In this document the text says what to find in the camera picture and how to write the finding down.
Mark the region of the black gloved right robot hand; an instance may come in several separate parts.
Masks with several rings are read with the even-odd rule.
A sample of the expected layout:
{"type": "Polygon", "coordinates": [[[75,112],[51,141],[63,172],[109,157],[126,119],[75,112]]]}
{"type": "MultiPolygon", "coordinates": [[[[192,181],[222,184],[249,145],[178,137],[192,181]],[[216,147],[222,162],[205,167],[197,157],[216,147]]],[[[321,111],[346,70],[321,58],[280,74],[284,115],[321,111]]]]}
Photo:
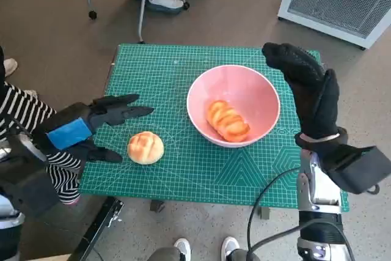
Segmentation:
{"type": "Polygon", "coordinates": [[[289,43],[265,43],[262,53],[293,93],[301,133],[314,140],[337,135],[339,86],[334,70],[324,69],[308,51],[289,43]]]}

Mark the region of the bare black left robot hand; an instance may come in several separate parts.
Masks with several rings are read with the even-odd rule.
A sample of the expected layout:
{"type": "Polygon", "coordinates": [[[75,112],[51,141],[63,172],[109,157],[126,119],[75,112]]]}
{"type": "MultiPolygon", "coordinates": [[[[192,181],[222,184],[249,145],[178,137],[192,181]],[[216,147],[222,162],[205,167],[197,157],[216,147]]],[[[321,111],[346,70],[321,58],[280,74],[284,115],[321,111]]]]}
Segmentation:
{"type": "Polygon", "coordinates": [[[138,94],[105,96],[91,104],[77,102],[45,119],[34,130],[36,144],[45,151],[66,151],[84,161],[120,163],[123,157],[95,145],[92,136],[104,124],[116,126],[151,114],[149,106],[132,106],[138,94]]]}

